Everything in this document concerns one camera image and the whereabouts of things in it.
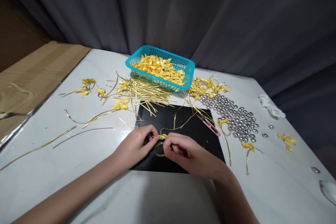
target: hand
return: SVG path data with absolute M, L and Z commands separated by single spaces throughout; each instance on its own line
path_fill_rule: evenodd
M 208 179 L 219 179 L 227 166 L 188 136 L 171 132 L 163 142 L 164 155 L 187 172 Z
M 146 138 L 149 139 L 149 142 L 144 145 Z M 121 171 L 126 171 L 143 159 L 159 139 L 160 136 L 158 136 L 158 132 L 153 125 L 134 129 L 120 143 L 111 156 L 113 156 L 113 159 L 117 160 L 117 165 Z

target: left hand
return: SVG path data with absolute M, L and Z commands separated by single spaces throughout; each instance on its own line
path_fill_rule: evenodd
M 149 142 L 144 145 L 144 141 L 147 137 Z M 158 131 L 153 125 L 147 125 L 134 129 L 121 142 L 111 156 L 114 161 L 116 161 L 116 165 L 119 166 L 118 168 L 121 171 L 126 171 L 143 159 L 155 146 L 159 139 L 160 136 L 158 136 Z

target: right hand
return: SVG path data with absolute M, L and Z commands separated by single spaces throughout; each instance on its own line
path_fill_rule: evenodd
M 164 155 L 191 174 L 218 179 L 228 167 L 188 136 L 175 132 L 163 142 Z

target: silver bead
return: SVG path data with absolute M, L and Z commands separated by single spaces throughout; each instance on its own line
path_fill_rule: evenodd
M 317 169 L 316 167 L 312 166 L 311 169 L 313 170 L 313 172 L 315 173 L 321 173 L 321 171 L 319 169 Z

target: scissors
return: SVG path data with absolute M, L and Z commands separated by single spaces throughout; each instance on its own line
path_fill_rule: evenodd
M 197 114 L 198 118 L 216 135 L 220 136 L 221 133 L 202 115 Z

